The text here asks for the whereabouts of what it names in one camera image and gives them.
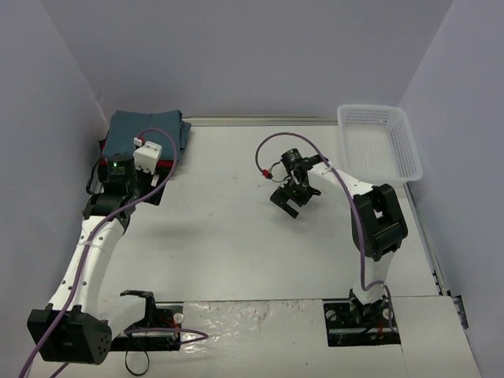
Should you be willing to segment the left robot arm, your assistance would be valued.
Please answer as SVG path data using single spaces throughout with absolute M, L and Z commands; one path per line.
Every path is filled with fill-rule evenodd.
M 159 150 L 140 148 L 109 157 L 103 191 L 92 195 L 83 212 L 80 237 L 69 266 L 44 309 L 31 311 L 27 326 L 44 361 L 100 365 L 113 340 L 131 324 L 149 329 L 158 308 L 142 302 L 141 293 L 125 291 L 123 301 L 98 310 L 98 296 L 112 253 L 126 232 L 131 215 L 165 185 L 152 186 Z

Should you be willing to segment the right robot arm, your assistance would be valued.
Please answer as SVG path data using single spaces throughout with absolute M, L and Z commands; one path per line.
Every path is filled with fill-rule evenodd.
M 330 195 L 350 207 L 351 231 L 359 251 L 358 281 L 350 289 L 349 314 L 359 325 L 367 325 L 387 303 L 386 281 L 395 252 L 408 236 L 408 228 L 395 189 L 380 186 L 327 166 L 320 155 L 303 157 L 297 149 L 280 158 L 287 176 L 270 196 L 270 201 L 289 216 L 298 211 L 289 205 L 302 207 L 313 196 Z

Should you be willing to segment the blue t shirt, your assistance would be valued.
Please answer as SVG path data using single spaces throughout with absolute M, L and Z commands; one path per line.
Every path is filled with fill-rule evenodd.
M 141 135 L 146 141 L 161 145 L 161 160 L 173 161 L 174 150 L 179 161 L 187 146 L 191 124 L 183 120 L 179 110 L 163 113 L 135 113 L 116 111 L 110 119 L 109 130 L 102 148 L 102 156 L 132 154 L 133 139 Z

